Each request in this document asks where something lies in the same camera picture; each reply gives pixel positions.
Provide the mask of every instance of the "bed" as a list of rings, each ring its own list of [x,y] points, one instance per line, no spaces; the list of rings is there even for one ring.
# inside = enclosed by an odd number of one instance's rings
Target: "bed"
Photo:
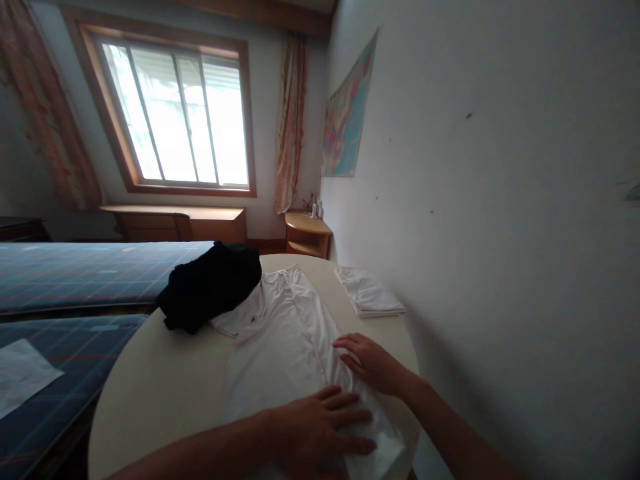
[[[118,315],[0,324],[0,347],[26,338],[64,372],[0,419],[0,478],[20,480],[34,475],[42,464],[50,473],[59,466],[62,460],[52,459],[51,449],[95,404],[116,358],[146,318]]]
[[[0,243],[0,315],[153,303],[213,242]]]

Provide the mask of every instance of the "window frame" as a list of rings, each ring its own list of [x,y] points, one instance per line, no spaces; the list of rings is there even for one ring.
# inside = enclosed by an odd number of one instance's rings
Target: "window frame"
[[[249,48],[246,41],[77,7],[61,6],[61,11],[128,192],[157,195],[256,197],[253,122],[251,120],[251,93],[249,90]],[[160,49],[164,52],[174,53],[176,56],[191,54],[199,56],[200,62],[202,62],[201,54],[238,62],[248,186],[228,184],[220,186],[217,168],[215,172],[216,183],[158,181],[145,179],[142,176],[135,150],[131,144],[129,129],[123,123],[119,99],[113,94],[111,72],[104,62],[105,55],[102,51],[104,39],[112,41],[113,44],[122,45],[125,43],[128,46],[138,44],[148,49]]]

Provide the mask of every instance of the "round table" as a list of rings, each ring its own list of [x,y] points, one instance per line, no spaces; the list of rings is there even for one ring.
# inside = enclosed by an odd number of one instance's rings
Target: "round table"
[[[305,255],[264,255],[260,262],[264,272],[300,265],[340,332],[361,332],[418,372],[402,320],[358,318],[334,274],[335,263]],[[164,445],[219,424],[225,362],[233,340],[208,325],[196,335],[168,331],[164,318],[162,310],[153,312],[111,370],[93,418],[90,480],[101,480]],[[413,457],[418,423],[402,402],[378,398],[402,430]]]

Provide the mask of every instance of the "black cloth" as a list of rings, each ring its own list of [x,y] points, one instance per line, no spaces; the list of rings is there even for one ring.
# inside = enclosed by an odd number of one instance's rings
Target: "black cloth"
[[[204,322],[240,305],[261,276],[257,249],[216,241],[201,257],[176,266],[155,302],[169,330],[194,334]]]

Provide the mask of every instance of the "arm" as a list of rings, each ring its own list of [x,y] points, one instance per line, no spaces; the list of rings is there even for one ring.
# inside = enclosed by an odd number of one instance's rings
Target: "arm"
[[[241,479],[277,463],[291,479],[340,479],[318,473],[339,453],[368,455],[375,444],[338,428],[366,423],[371,412],[344,409],[357,393],[339,394],[333,385],[307,398],[178,440],[114,473],[108,480]]]
[[[352,333],[333,346],[357,356],[341,360],[372,388],[404,401],[442,455],[456,480],[478,478],[520,478],[520,474],[454,412],[436,391],[418,375],[407,370],[373,340]]]

